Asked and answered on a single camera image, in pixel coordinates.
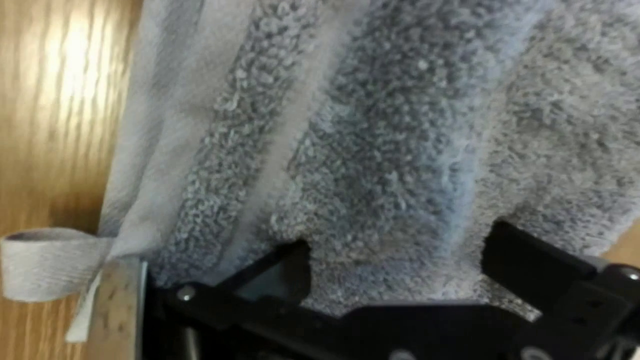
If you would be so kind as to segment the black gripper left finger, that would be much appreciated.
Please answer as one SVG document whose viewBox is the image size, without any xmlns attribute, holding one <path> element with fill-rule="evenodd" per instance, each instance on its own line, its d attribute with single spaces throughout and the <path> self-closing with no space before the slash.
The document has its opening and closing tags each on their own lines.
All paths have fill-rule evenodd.
<svg viewBox="0 0 640 360">
<path fill-rule="evenodd" d="M 303 241 L 281 245 L 219 282 L 219 289 L 244 301 L 299 305 L 309 294 L 309 247 Z"/>
</svg>

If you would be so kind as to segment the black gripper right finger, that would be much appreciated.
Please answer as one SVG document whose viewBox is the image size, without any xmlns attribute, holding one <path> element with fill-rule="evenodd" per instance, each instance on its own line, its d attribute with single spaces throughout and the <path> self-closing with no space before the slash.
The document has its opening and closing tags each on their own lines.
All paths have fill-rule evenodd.
<svg viewBox="0 0 640 360">
<path fill-rule="evenodd" d="M 483 238 L 482 272 L 531 308 L 546 310 L 568 289 L 594 278 L 597 269 L 497 221 Z"/>
</svg>

